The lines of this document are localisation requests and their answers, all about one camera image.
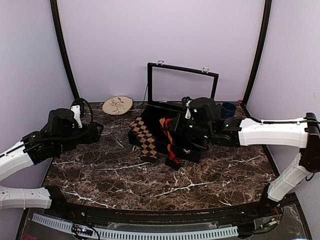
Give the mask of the red yellow black argyle sock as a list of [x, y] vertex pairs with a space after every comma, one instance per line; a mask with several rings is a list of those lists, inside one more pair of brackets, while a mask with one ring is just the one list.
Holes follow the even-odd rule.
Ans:
[[169, 166], [175, 171], [178, 171], [181, 168], [181, 164], [176, 157], [177, 148], [169, 130], [169, 123], [171, 123], [172, 121], [172, 118], [161, 118], [159, 120], [159, 123], [161, 125], [163, 133], [167, 136], [169, 140], [169, 143], [167, 144], [168, 156], [165, 160], [165, 165]]

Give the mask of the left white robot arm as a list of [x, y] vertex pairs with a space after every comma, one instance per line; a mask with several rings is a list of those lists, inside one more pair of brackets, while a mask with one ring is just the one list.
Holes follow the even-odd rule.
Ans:
[[[38, 165], [47, 159], [59, 158], [62, 153], [76, 149], [78, 145], [93, 144], [100, 140], [104, 126], [90, 119], [81, 121], [85, 108], [90, 117], [93, 110], [89, 102], [77, 98], [70, 108], [57, 108], [48, 114], [45, 126], [24, 136], [21, 141], [0, 155], [0, 179]], [[60, 218], [67, 218], [70, 206], [57, 186], [41, 188], [0, 188], [0, 208], [50, 209]]]

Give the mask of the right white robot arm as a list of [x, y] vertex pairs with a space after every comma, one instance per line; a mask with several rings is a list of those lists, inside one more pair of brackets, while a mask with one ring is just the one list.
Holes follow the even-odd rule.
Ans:
[[184, 113], [160, 120], [169, 138], [167, 149], [175, 161], [173, 134], [206, 140], [213, 145], [239, 147], [251, 145], [291, 146], [299, 149], [291, 164], [265, 188], [265, 195], [255, 205], [255, 213], [266, 217], [284, 196], [310, 174], [320, 171], [320, 123], [308, 112], [305, 117], [286, 120], [221, 118], [212, 98], [182, 99]]

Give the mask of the brown tan argyle sock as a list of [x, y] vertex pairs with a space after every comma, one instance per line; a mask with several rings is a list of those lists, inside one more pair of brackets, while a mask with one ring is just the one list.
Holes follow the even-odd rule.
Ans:
[[138, 116], [129, 126], [139, 142], [141, 148], [140, 159], [144, 162], [154, 163], [158, 159], [156, 138], [148, 130], [142, 117]]

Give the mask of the black display box with lid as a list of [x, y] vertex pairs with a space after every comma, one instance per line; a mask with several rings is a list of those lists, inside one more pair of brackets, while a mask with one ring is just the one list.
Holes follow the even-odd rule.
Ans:
[[[196, 70], [192, 68], [167, 65], [162, 61], [158, 63], [149, 62], [147, 64], [147, 88], [145, 92], [147, 93], [147, 105], [145, 110], [143, 110], [139, 117], [142, 117], [147, 129], [151, 132], [151, 134], [155, 137], [155, 144], [158, 154], [165, 154], [166, 158], [168, 156], [167, 145], [169, 143], [169, 139], [164, 134], [162, 127], [160, 125], [159, 120], [161, 118], [169, 118], [174, 119], [179, 113], [185, 113], [182, 107], [182, 99], [181, 101], [168, 101], [168, 102], [160, 102], [155, 100], [155, 86], [153, 84], [153, 72], [154, 69], [163, 69], [163, 70], [172, 70], [174, 73], [186, 73], [193, 74], [195, 76], [205, 76], [211, 78], [212, 86], [209, 88], [210, 96], [208, 98], [212, 98], [214, 100], [216, 89], [218, 85], [219, 75], [217, 73], [210, 72], [207, 68], [203, 68], [202, 70]], [[217, 133], [217, 126], [221, 121], [220, 114], [217, 110], [217, 123], [215, 126], [215, 133], [212, 135], [214, 137]], [[185, 137], [181, 137], [174, 132], [170, 131], [170, 134], [174, 140], [176, 146], [176, 158], [180, 162], [180, 160], [187, 160], [190, 162], [198, 163], [201, 158], [202, 151], [206, 151], [204, 149], [199, 149], [193, 146]], [[130, 130], [128, 133], [129, 142], [133, 145], [139, 146], [139, 141], [134, 135], [133, 131]]]

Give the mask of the floral ceramic plate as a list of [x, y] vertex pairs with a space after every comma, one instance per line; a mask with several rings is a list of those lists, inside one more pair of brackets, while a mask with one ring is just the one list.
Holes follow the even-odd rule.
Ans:
[[127, 113], [133, 106], [133, 100], [127, 96], [114, 96], [102, 105], [105, 114], [119, 116]]

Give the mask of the dark blue mug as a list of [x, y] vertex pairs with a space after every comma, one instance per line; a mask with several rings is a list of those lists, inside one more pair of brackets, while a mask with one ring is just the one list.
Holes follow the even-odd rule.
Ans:
[[235, 116], [237, 106], [232, 102], [223, 102], [217, 104], [221, 119], [232, 118]]

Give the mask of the small circuit board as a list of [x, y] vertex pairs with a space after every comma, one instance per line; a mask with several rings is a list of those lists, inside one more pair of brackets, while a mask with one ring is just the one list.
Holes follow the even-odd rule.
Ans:
[[89, 236], [91, 237], [94, 233], [93, 230], [84, 225], [74, 224], [71, 226], [71, 232], [79, 236]]

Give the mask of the left black frame post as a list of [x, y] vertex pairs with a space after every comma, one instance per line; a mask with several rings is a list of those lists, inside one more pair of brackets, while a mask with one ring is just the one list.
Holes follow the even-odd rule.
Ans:
[[70, 87], [73, 99], [78, 99], [80, 97], [79, 91], [76, 86], [75, 78], [72, 72], [69, 56], [67, 53], [67, 47], [64, 39], [63, 28], [60, 19], [59, 7], [57, 0], [50, 0], [50, 9], [53, 19], [53, 25], [55, 29], [55, 35], [60, 51], [60, 56], [62, 59], [64, 71], [67, 77], [68, 85]]

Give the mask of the black frame post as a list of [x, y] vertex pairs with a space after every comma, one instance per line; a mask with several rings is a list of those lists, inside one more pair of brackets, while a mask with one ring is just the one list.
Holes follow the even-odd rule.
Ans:
[[265, 0], [257, 47], [256, 47], [250, 75], [248, 78], [247, 86], [246, 86], [244, 96], [242, 99], [242, 104], [244, 106], [246, 106], [249, 102], [249, 99], [250, 99], [250, 96], [251, 96], [251, 93], [252, 93], [252, 90], [253, 90], [253, 87], [255, 84], [258, 69], [260, 66], [260, 62], [261, 62], [261, 58], [262, 58], [262, 54], [263, 54], [263, 50], [264, 50], [264, 45], [265, 45], [265, 40], [266, 40], [266, 36], [267, 36], [268, 26], [269, 26], [271, 8], [272, 8], [272, 0]]
[[72, 72], [69, 56], [67, 53], [67, 47], [64, 39], [63, 28], [60, 19], [59, 7], [57, 0], [50, 0], [50, 9], [53, 19], [53, 25], [55, 29], [55, 35], [60, 51], [60, 56], [62, 59], [64, 71], [67, 77], [68, 85], [70, 87], [73, 99], [78, 99], [80, 97], [79, 91], [76, 86], [75, 78]]

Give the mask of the black front rail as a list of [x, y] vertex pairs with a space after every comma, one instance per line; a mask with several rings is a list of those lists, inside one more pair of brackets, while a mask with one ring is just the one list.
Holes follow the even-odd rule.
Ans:
[[80, 205], [64, 202], [52, 209], [29, 208], [23, 212], [19, 231], [23, 232], [31, 224], [34, 213], [48, 215], [54, 219], [76, 219], [85, 225], [105, 226], [108, 223], [128, 223], [138, 225], [174, 225], [218, 222], [219, 224], [241, 225], [252, 229], [253, 222], [260, 218], [282, 215], [285, 226], [306, 225], [306, 219], [294, 192], [288, 193], [277, 204], [277, 210], [259, 211], [260, 203], [251, 202], [235, 206], [198, 210], [142, 211], [123, 210]]

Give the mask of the right black frame post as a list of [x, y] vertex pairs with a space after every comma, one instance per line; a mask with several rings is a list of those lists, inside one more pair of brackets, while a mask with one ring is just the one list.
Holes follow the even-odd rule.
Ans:
[[266, 36], [267, 36], [268, 26], [269, 26], [271, 8], [272, 8], [272, 0], [265, 0], [257, 47], [256, 47], [250, 75], [248, 78], [247, 86], [246, 86], [244, 96], [242, 99], [242, 104], [244, 106], [246, 106], [249, 102], [249, 99], [250, 99], [250, 96], [251, 96], [251, 93], [252, 93], [252, 90], [253, 90], [253, 87], [255, 84], [258, 69], [260, 66], [260, 62], [261, 62], [261, 58], [262, 58], [262, 54], [263, 54], [263, 50], [264, 50], [264, 45], [265, 45], [265, 40], [266, 40]]

